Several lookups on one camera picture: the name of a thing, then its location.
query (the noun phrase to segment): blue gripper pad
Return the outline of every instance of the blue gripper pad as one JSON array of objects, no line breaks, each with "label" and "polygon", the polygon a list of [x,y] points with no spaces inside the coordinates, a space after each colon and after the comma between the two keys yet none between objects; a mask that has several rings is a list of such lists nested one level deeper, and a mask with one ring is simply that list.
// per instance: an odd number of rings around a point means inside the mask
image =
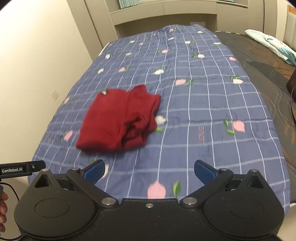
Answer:
[{"label": "blue gripper pad", "polygon": [[219,171],[204,161],[197,160],[194,163],[194,173],[203,184],[207,184],[217,177]]},{"label": "blue gripper pad", "polygon": [[92,184],[96,184],[105,173],[105,163],[97,160],[82,170],[82,176]]}]

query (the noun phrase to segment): red cloth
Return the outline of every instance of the red cloth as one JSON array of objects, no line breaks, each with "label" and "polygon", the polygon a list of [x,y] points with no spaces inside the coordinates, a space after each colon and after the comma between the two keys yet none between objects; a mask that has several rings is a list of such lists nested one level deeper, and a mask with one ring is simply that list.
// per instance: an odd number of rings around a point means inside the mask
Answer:
[{"label": "red cloth", "polygon": [[121,151],[146,144],[157,128],[155,111],[160,95],[147,94],[139,85],[131,91],[109,89],[99,93],[83,120],[76,147],[83,151]]}]

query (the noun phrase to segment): headboard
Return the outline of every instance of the headboard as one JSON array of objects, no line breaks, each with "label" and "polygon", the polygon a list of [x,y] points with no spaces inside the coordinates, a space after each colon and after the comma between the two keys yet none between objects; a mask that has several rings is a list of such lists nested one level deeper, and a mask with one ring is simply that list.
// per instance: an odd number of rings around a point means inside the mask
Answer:
[{"label": "headboard", "polygon": [[296,51],[296,8],[288,5],[287,22],[283,42]]}]

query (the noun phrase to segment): wall outlet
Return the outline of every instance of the wall outlet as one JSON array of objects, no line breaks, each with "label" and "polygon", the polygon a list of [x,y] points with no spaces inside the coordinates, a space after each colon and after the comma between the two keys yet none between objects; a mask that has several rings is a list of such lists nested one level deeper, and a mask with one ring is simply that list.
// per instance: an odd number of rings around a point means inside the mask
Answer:
[{"label": "wall outlet", "polygon": [[52,98],[56,100],[59,97],[59,94],[54,90],[51,94]]},{"label": "wall outlet", "polygon": [[190,22],[191,26],[194,25],[194,24],[199,24],[199,25],[205,27],[205,22]]}]

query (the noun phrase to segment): cable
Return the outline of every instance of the cable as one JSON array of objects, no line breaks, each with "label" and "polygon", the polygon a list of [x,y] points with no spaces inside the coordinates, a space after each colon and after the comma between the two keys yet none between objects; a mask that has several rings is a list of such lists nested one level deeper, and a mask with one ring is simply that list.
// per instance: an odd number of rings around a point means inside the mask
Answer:
[{"label": "cable", "polygon": [[293,94],[293,90],[296,88],[296,86],[292,89],[291,91],[291,99],[290,99],[290,109],[291,109],[291,115],[292,115],[292,118],[293,118],[293,122],[294,124],[296,125],[296,120],[295,120],[295,116],[293,114],[293,109],[292,109],[292,94]]},{"label": "cable", "polygon": [[[6,185],[6,186],[9,186],[12,190],[13,190],[13,192],[15,193],[15,196],[17,197],[17,200],[19,201],[20,199],[19,199],[19,197],[18,197],[18,195],[17,195],[17,193],[16,193],[16,191],[14,190],[14,188],[10,185],[10,184],[8,184],[8,183],[0,183],[1,185]],[[1,238],[0,237],[0,240],[5,240],[5,241],[14,241],[14,240],[18,240],[18,239],[20,239],[22,237],[22,235],[20,235],[19,237],[17,237],[17,238],[14,238],[14,239],[6,239],[6,238]]]}]

